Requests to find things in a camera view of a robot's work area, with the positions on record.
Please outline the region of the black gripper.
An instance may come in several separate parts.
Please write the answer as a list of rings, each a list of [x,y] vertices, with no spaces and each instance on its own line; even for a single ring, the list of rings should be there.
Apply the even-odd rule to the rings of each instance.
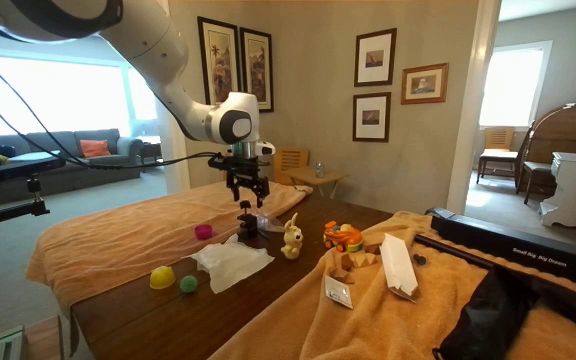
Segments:
[[[260,174],[260,161],[275,154],[272,142],[239,142],[225,154],[214,154],[207,160],[209,168],[225,172],[225,187],[233,201],[239,201],[239,186],[249,187],[256,195],[256,206],[262,206],[269,194],[269,182]]]

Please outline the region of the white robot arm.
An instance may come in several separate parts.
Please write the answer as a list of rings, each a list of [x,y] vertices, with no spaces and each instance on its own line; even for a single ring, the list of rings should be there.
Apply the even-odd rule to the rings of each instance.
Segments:
[[[181,86],[188,46],[158,0],[0,0],[0,32],[19,42],[101,36],[138,69],[186,137],[232,148],[207,163],[225,172],[233,199],[242,187],[256,194],[256,204],[269,194],[257,157],[273,146],[260,139],[256,95],[229,91],[222,103],[195,101]]]

